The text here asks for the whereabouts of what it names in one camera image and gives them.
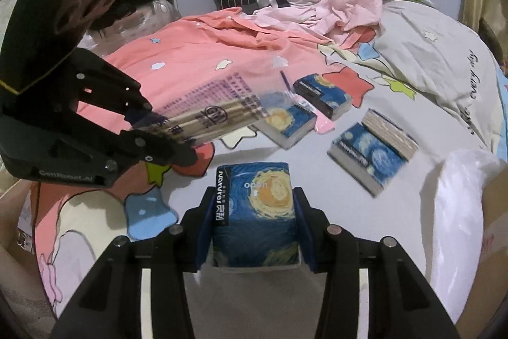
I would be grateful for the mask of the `starry night tissue pack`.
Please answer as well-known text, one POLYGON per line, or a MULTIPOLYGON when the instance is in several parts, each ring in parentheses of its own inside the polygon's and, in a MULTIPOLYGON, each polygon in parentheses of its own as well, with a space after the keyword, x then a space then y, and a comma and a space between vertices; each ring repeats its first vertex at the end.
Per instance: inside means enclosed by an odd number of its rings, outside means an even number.
POLYGON ((222 165, 215 189, 214 267, 247 272, 300 265, 287 163, 222 165))

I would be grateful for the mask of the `bag of wooden chopsticks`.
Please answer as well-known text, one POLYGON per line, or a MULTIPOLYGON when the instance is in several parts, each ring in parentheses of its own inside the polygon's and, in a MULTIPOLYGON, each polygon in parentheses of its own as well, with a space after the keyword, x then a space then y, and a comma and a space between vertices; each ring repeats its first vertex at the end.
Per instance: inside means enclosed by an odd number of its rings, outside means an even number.
POLYGON ((159 122, 140 131, 190 146, 202 146, 247 127, 258 131, 255 124, 268 115, 260 98, 276 92, 294 98, 287 78, 278 70, 217 76, 152 110, 159 122))

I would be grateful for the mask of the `pink packet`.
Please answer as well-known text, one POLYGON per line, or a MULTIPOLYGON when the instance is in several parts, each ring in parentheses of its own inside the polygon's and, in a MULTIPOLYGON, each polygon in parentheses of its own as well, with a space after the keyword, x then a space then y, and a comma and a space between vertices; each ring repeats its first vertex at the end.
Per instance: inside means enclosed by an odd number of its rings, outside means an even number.
POLYGON ((317 115, 314 131, 320 135, 327 134, 335 129, 335 123, 324 115, 317 115))

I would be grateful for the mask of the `cartoon patterned bed quilt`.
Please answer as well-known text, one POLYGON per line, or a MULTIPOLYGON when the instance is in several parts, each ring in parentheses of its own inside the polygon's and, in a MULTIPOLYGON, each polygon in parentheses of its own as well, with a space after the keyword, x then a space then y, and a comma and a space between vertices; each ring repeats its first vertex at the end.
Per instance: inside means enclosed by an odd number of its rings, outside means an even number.
POLYGON ((271 116, 200 147, 186 169, 141 163, 107 190, 35 191, 35 252, 56 316, 114 237, 138 241, 163 230, 197 204, 223 164, 281 162, 331 220, 357 236, 398 238, 451 319, 460 319, 480 260, 483 210, 478 197, 444 182, 460 159, 499 162, 506 149, 498 63, 472 29, 426 4, 391 0, 373 37, 346 50, 222 10, 173 22, 109 61, 153 99, 199 97, 235 74, 266 78, 271 116), (418 143, 378 196, 327 153, 371 109, 418 143))

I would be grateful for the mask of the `white plastic bag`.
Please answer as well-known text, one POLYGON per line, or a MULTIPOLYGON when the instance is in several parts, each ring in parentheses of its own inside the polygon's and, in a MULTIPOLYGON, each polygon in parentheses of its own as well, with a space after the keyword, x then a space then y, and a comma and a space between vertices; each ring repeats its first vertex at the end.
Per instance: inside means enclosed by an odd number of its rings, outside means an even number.
POLYGON ((483 190, 506 168, 506 161, 481 150, 452 152, 442 163, 434 196, 431 287, 454 322, 480 262, 483 190))

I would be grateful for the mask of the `brown cardboard box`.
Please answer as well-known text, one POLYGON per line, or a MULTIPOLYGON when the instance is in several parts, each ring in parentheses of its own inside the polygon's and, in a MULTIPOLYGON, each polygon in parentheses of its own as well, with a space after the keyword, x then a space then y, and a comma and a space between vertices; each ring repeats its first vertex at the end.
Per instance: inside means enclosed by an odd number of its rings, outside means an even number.
POLYGON ((480 261, 456 328, 462 338, 488 338, 507 314, 507 171, 483 190, 480 261))

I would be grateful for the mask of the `gold curtain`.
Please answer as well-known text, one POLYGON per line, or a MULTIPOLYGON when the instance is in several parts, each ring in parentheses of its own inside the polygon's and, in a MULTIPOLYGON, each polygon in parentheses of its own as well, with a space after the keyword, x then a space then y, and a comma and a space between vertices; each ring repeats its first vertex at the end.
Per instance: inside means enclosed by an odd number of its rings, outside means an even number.
POLYGON ((480 35, 507 76, 507 0, 462 0, 460 21, 480 35))

